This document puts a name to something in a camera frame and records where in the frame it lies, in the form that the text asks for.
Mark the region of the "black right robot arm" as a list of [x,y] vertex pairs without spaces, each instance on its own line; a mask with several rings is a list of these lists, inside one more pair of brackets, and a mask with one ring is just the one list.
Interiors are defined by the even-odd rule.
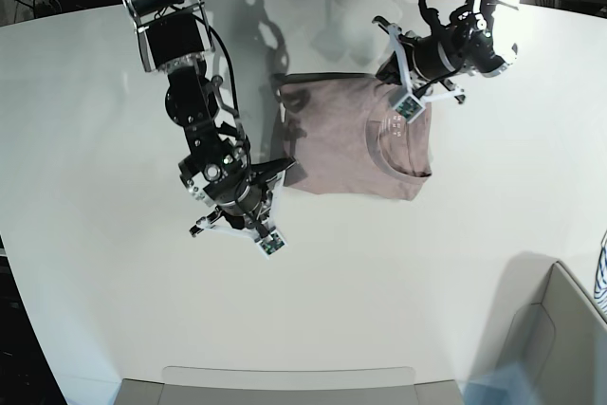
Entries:
[[190,150],[179,164],[181,181],[213,209],[191,233],[225,219],[235,230],[267,237],[272,230],[269,185],[294,161],[252,163],[238,104],[225,104],[222,78],[206,75],[206,55],[225,45],[208,23],[203,0],[121,1],[133,21],[144,69],[168,78],[165,108],[183,129]]

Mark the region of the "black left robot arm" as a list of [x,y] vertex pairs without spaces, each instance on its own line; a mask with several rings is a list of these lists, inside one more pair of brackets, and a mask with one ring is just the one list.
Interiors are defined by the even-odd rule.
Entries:
[[430,34],[420,37],[399,30],[394,50],[376,77],[384,83],[402,85],[410,76],[428,89],[435,83],[446,84],[462,73],[493,77],[504,72],[518,55],[507,16],[516,13],[520,3],[521,0],[465,0],[444,24],[428,0],[418,0],[419,13]]

